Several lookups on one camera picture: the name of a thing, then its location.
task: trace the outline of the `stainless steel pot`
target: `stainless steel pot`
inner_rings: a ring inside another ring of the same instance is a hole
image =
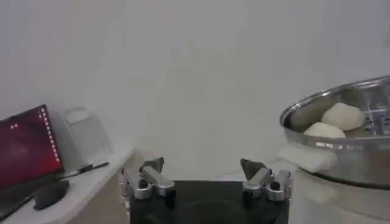
[[[346,138],[304,135],[336,102],[364,111],[366,122]],[[314,94],[287,108],[280,124],[290,142],[329,150],[338,156],[329,169],[312,173],[359,187],[390,189],[390,75],[341,85]]]

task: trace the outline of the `black base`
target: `black base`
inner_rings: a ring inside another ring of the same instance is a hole
[[[163,197],[132,203],[131,224],[287,224],[289,201],[260,197],[245,208],[242,182],[175,181],[173,207]]]

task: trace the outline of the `laptop screen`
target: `laptop screen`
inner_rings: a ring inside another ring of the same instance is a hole
[[[61,170],[45,105],[0,121],[0,189]]]

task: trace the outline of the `white wall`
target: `white wall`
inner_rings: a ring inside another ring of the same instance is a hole
[[[278,116],[388,74],[386,0],[3,0],[0,116],[84,105],[172,172],[235,172],[284,143]]]

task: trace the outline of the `steamed bun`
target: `steamed bun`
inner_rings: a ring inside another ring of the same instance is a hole
[[[349,131],[363,125],[364,114],[357,107],[336,103],[324,113],[321,121],[336,126],[343,131]]]
[[[344,132],[335,126],[317,122],[310,126],[305,132],[305,135],[319,136],[326,138],[345,138]]]

